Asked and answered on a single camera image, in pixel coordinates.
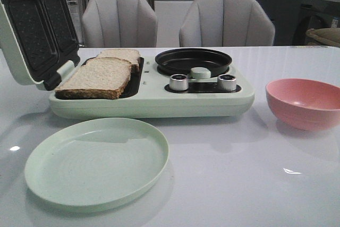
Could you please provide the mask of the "pink plastic bowl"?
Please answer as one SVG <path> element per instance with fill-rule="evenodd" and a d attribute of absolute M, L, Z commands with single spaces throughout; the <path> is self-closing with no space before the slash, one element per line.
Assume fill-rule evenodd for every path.
<path fill-rule="evenodd" d="M 266 85 L 271 112 L 297 129 L 321 131 L 339 125 L 339 87 L 309 79 L 286 78 Z"/>

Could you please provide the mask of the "mint green breakfast maker base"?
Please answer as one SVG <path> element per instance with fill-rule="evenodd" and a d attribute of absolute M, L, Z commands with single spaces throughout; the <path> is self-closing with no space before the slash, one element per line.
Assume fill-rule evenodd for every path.
<path fill-rule="evenodd" d="M 102 117 L 156 118 L 236 116 L 254 101 L 254 89 L 234 65 L 228 74 L 236 77 L 240 91 L 233 93 L 171 93 L 165 89 L 169 77 L 157 71 L 155 57 L 165 48 L 138 48 L 144 64 L 138 92 L 123 99 L 57 99 L 49 97 L 52 111 L 64 118 L 89 120 Z"/>

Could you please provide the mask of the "dark washing machine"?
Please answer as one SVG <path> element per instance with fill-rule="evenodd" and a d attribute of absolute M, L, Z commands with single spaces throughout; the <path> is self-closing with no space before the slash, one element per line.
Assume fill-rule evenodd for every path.
<path fill-rule="evenodd" d="M 339 28 L 339 0 L 302 0 L 292 45 L 307 45 L 309 29 Z"/>

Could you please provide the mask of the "bread slice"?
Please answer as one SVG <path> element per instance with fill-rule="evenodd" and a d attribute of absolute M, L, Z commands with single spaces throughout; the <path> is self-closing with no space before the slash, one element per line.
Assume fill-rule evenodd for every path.
<path fill-rule="evenodd" d="M 97 57 L 115 57 L 129 61 L 132 64 L 131 72 L 138 73 L 140 71 L 139 65 L 141 55 L 138 50 L 125 49 L 125 48 L 114 48 L 102 51 Z"/>
<path fill-rule="evenodd" d="M 116 57 L 87 60 L 55 89 L 58 99 L 118 99 L 131 78 L 132 63 Z"/>

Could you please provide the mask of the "right silver control knob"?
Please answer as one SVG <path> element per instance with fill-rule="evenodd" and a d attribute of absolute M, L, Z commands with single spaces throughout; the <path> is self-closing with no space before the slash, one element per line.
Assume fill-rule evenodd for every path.
<path fill-rule="evenodd" d="M 235 91 L 237 89 L 236 77 L 230 74 L 221 74 L 217 77 L 217 88 L 222 91 Z"/>

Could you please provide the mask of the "left silver control knob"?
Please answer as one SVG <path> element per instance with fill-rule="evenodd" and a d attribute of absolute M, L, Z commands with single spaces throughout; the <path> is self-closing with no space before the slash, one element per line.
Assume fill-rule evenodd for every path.
<path fill-rule="evenodd" d="M 186 91 L 189 88 L 188 77 L 185 74 L 173 74 L 169 78 L 169 88 L 173 91 Z"/>

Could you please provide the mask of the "mint green round plate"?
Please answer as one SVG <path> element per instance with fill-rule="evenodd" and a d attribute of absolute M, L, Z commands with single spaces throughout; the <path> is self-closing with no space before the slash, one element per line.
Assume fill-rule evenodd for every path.
<path fill-rule="evenodd" d="M 41 142 L 24 168 L 28 188 L 52 207 L 78 213 L 127 204 L 159 179 L 166 137 L 151 124 L 121 117 L 67 127 Z"/>

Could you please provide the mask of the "silver control knob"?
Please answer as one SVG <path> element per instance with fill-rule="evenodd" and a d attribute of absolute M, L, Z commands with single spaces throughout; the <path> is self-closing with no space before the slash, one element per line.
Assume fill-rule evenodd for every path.
<path fill-rule="evenodd" d="M 186 91 L 189 88 L 188 77 L 185 74 L 173 74 L 169 78 L 169 88 L 173 91 Z"/>
<path fill-rule="evenodd" d="M 236 77 L 230 74 L 221 74 L 217 77 L 217 88 L 222 91 L 235 91 L 237 89 Z"/>

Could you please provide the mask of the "mint green sandwich maker lid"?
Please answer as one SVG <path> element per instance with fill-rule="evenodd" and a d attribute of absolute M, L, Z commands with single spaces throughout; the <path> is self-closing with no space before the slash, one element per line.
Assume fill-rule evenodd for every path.
<path fill-rule="evenodd" d="M 54 90 L 80 62 L 66 0 L 1 0 L 1 50 L 19 84 Z"/>

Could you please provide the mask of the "grey upholstered chair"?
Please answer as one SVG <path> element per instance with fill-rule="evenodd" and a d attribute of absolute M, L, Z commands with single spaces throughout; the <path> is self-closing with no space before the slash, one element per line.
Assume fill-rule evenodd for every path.
<path fill-rule="evenodd" d="M 179 31 L 181 47 L 272 46 L 275 26 L 256 0 L 196 0 Z"/>
<path fill-rule="evenodd" d="M 89 0 L 82 16 L 89 48 L 156 47 L 158 20 L 146 0 Z"/>

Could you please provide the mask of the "black round frying pan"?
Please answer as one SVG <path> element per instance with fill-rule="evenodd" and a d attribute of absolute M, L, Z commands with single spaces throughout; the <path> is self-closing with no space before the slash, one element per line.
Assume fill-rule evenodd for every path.
<path fill-rule="evenodd" d="M 202 67 L 216 77 L 228 71 L 232 58 L 213 49 L 178 48 L 158 54 L 155 62 L 158 72 L 166 75 L 189 74 L 192 68 Z"/>

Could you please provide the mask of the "left grey upholstered chair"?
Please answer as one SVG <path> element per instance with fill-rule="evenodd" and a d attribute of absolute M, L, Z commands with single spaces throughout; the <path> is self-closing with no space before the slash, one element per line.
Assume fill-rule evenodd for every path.
<path fill-rule="evenodd" d="M 89 0 L 82 16 L 89 48 L 156 47 L 158 20 L 146 0 Z"/>

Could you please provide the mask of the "right grey upholstered chair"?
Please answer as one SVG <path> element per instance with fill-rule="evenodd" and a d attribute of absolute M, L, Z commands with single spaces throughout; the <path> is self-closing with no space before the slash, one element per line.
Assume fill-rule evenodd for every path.
<path fill-rule="evenodd" d="M 196 0 L 179 31 L 181 47 L 272 46 L 275 26 L 256 0 Z"/>

